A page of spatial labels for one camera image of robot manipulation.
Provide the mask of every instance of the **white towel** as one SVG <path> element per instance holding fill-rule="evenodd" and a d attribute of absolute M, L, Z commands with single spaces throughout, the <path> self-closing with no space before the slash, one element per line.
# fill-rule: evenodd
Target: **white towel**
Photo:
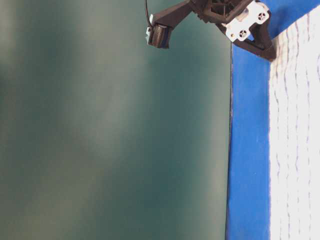
<path fill-rule="evenodd" d="M 320 240 L 320 7 L 274 43 L 270 66 L 270 239 Z"/>

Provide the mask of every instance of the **blue stripe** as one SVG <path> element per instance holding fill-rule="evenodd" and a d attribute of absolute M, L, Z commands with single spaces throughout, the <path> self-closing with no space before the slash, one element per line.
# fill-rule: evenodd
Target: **blue stripe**
<path fill-rule="evenodd" d="M 168 39 L 168 33 L 169 33 L 169 28 L 166 27 L 164 30 L 164 38 L 162 40 L 161 48 L 164 48 L 166 46 L 167 39 Z"/>
<path fill-rule="evenodd" d="M 272 12 L 272 38 L 320 4 L 320 0 L 263 0 Z M 231 139 L 226 238 L 268 240 L 270 64 L 232 46 Z"/>

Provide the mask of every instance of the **white bracket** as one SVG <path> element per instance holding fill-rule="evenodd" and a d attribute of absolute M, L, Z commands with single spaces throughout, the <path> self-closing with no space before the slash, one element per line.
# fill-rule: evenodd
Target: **white bracket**
<path fill-rule="evenodd" d="M 150 23 L 152 24 L 152 22 L 153 22 L 153 20 L 154 20 L 154 15 L 153 14 L 151 14 L 150 15 Z M 146 37 L 145 37 L 145 39 L 146 39 L 146 42 L 147 43 L 149 43 L 149 40 L 150 40 L 150 32 L 151 32 L 151 28 L 148 26 L 147 28 L 146 28 Z"/>
<path fill-rule="evenodd" d="M 270 18 L 268 10 L 269 8 L 262 2 L 252 1 L 246 9 L 230 23 L 223 24 L 223 26 L 226 27 L 225 35 L 231 42 L 237 39 L 243 42 L 250 36 L 251 32 L 249 28 L 253 24 L 262 25 Z"/>

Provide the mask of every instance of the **black cable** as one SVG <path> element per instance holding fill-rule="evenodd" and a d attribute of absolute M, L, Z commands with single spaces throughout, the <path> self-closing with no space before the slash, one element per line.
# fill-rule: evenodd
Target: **black cable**
<path fill-rule="evenodd" d="M 147 22 L 148 22 L 148 25 L 149 25 L 149 27 L 152 29 L 153 26 L 152 26 L 152 24 L 151 24 L 151 22 L 150 22 L 147 0 L 144 0 L 144 10 L 145 10 L 145 16 L 146 16 L 146 20 L 147 20 Z"/>

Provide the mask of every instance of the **teal surface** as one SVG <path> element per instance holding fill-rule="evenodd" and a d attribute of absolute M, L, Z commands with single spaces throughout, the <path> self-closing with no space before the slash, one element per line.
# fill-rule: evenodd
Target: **teal surface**
<path fill-rule="evenodd" d="M 230 43 L 134 3 L 0 0 L 1 240 L 224 239 Z"/>

